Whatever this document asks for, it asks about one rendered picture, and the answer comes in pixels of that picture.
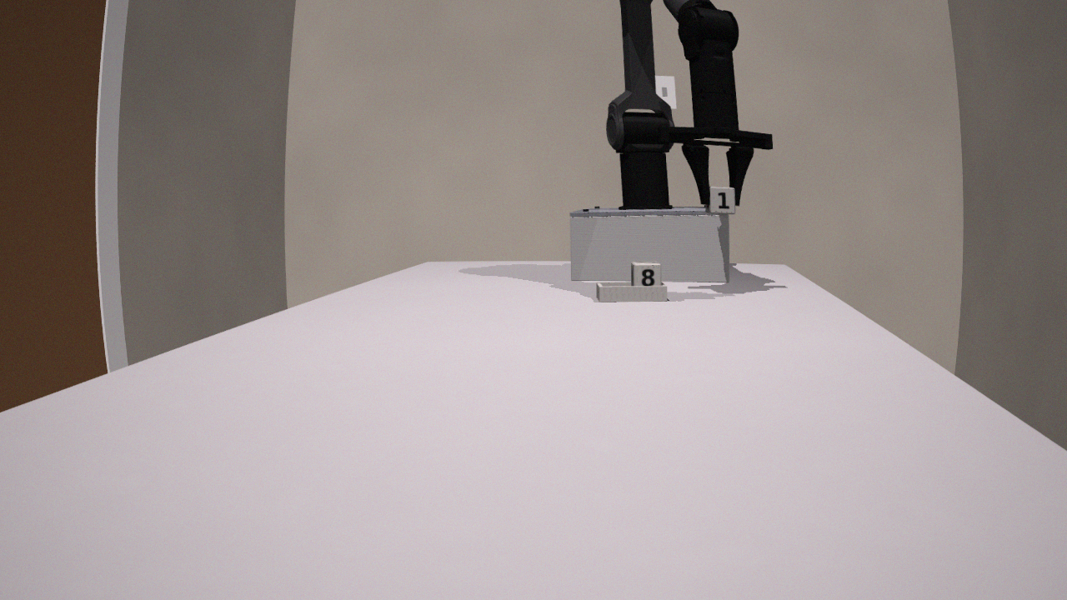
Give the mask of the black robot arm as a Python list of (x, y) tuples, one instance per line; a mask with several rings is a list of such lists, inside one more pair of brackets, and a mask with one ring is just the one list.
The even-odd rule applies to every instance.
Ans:
[[(659, 143), (657, 127), (674, 127), (674, 121), (671, 107), (656, 94), (653, 0), (619, 1), (625, 92), (609, 104), (606, 124), (610, 147), (620, 156), (624, 205), (619, 210), (672, 209), (666, 153), (674, 144)], [(733, 13), (717, 10), (708, 0), (664, 0), (664, 6), (679, 23), (679, 40), (689, 60), (691, 94), (712, 92), (736, 97), (732, 51), (739, 40), (739, 26)], [(654, 112), (626, 113), (628, 109)]]

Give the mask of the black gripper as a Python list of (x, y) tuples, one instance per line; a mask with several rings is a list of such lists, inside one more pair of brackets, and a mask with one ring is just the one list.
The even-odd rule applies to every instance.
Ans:
[[(704, 145), (731, 147), (724, 156), (729, 167), (730, 187), (735, 190), (735, 206), (739, 206), (744, 174), (749, 168), (754, 148), (773, 149), (771, 135), (740, 132), (737, 99), (733, 95), (723, 92), (695, 92), (691, 94), (691, 102), (694, 127), (657, 127), (659, 142), (684, 145), (682, 151), (689, 161), (703, 205), (710, 203), (708, 147)], [(730, 139), (730, 142), (701, 140), (704, 138)]]

